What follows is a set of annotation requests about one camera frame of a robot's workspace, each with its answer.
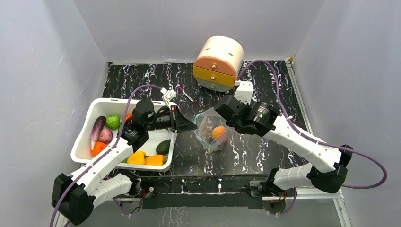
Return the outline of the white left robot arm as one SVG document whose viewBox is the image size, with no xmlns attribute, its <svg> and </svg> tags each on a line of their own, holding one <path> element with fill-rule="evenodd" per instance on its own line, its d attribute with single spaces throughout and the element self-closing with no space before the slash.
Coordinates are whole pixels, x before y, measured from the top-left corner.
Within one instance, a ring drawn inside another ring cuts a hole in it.
<svg viewBox="0 0 401 227">
<path fill-rule="evenodd" d="M 67 223 L 79 225 L 104 201 L 120 194 L 139 195 L 141 184 L 134 176 L 120 174 L 103 179 L 124 159 L 140 149 L 153 130 L 183 133 L 197 129 L 197 125 L 181 114 L 177 105 L 162 106 L 157 112 L 150 100 L 140 100 L 132 110 L 132 117 L 108 146 L 86 166 L 76 172 L 58 175 L 53 183 L 52 206 Z"/>
</svg>

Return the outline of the clear zip top bag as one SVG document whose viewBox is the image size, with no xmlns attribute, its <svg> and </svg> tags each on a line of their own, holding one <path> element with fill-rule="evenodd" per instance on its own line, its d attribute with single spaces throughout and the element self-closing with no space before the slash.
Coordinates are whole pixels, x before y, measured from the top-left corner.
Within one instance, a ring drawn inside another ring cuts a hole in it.
<svg viewBox="0 0 401 227">
<path fill-rule="evenodd" d="M 197 125 L 197 129 L 194 130 L 196 138 L 209 153 L 221 151 L 231 136 L 231 130 L 226 125 L 226 120 L 213 108 L 207 109 L 206 111 L 196 115 L 193 123 Z M 224 126 L 226 128 L 227 139 L 225 142 L 218 142 L 212 139 L 212 130 L 217 126 Z"/>
</svg>

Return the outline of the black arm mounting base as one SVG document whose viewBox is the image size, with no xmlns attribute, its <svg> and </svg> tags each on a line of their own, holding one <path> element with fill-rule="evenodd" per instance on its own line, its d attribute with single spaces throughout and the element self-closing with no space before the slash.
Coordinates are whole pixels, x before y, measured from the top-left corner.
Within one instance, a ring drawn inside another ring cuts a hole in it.
<svg viewBox="0 0 401 227">
<path fill-rule="evenodd" d="M 166 207 L 248 207 L 263 209 L 284 200 L 294 190 L 272 192 L 267 188 L 267 174 L 251 175 L 164 175 L 142 176 L 145 209 Z"/>
</svg>

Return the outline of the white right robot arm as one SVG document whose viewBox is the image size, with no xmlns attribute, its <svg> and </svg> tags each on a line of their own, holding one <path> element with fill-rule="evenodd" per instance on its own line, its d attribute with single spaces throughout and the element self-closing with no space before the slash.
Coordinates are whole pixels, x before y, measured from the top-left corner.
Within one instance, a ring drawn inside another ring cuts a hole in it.
<svg viewBox="0 0 401 227">
<path fill-rule="evenodd" d="M 308 186 L 336 193 L 345 182 L 351 153 L 344 147 L 321 145 L 316 138 L 304 138 L 302 129 L 293 130 L 280 111 L 268 103 L 245 104 L 233 95 L 225 95 L 214 110 L 238 133 L 272 140 L 307 160 L 308 163 L 302 166 L 272 169 L 259 191 L 278 196 L 290 188 Z"/>
</svg>

